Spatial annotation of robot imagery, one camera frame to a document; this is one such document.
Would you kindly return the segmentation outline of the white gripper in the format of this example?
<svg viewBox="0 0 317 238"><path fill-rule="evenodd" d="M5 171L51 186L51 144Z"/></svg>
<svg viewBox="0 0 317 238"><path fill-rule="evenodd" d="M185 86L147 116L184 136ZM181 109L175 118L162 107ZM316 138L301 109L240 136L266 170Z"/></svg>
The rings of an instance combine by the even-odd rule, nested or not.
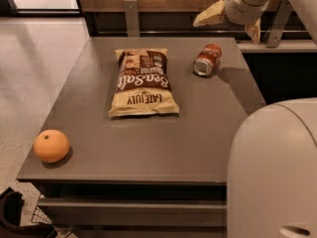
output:
<svg viewBox="0 0 317 238"><path fill-rule="evenodd" d="M194 27L222 24L224 15L239 25L245 25L247 35L254 44L261 38L261 20L269 0L219 0L199 13L193 21Z"/></svg>

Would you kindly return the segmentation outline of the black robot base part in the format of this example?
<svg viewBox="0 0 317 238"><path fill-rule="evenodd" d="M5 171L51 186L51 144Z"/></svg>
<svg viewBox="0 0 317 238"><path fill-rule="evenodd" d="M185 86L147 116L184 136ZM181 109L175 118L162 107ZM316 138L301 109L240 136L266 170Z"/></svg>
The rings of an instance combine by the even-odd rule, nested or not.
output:
<svg viewBox="0 0 317 238"><path fill-rule="evenodd" d="M0 238L55 238L51 224L21 225L24 199L11 187L0 194Z"/></svg>

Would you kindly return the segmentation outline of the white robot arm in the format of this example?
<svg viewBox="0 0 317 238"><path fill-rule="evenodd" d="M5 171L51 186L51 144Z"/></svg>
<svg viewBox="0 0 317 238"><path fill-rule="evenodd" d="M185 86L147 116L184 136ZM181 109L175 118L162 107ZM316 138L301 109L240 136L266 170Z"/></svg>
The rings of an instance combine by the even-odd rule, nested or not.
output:
<svg viewBox="0 0 317 238"><path fill-rule="evenodd" d="M195 27L226 15L254 42L269 0L224 0ZM317 43L317 0L288 0ZM227 238L317 238L317 101L268 105L240 126L229 156Z"/></svg>

